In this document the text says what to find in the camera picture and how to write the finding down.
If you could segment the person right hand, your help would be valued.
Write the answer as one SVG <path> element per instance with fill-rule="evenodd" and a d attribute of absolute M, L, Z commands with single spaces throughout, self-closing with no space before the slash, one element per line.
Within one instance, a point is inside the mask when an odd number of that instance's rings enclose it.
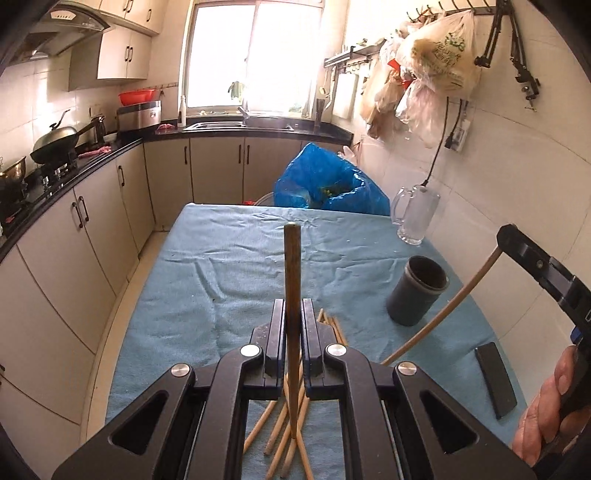
<path fill-rule="evenodd" d="M 560 418 L 561 400 L 574 376 L 575 353 L 573 345 L 563 351 L 554 373 L 546 379 L 520 418 L 512 450 L 529 466 L 539 460 L 543 443 L 549 444 L 558 434 L 573 440 L 589 423 L 590 406 Z"/>

